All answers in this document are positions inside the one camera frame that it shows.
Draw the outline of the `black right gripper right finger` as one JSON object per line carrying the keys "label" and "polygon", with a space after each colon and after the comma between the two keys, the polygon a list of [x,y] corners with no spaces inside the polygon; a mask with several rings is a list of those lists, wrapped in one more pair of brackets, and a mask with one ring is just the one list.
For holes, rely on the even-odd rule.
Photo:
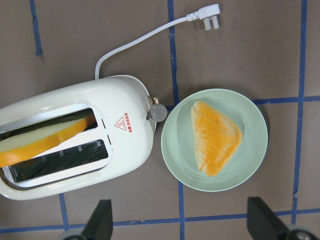
{"label": "black right gripper right finger", "polygon": [[289,229],[260,197],[247,199],[246,228],[254,240],[311,240],[307,230]]}

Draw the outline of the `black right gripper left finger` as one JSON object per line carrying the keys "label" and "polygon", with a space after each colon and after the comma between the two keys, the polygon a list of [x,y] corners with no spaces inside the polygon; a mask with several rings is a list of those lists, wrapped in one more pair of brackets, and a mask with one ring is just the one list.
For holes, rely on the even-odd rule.
{"label": "black right gripper left finger", "polygon": [[110,240],[113,235],[112,201],[100,200],[83,229],[71,229],[60,240]]}

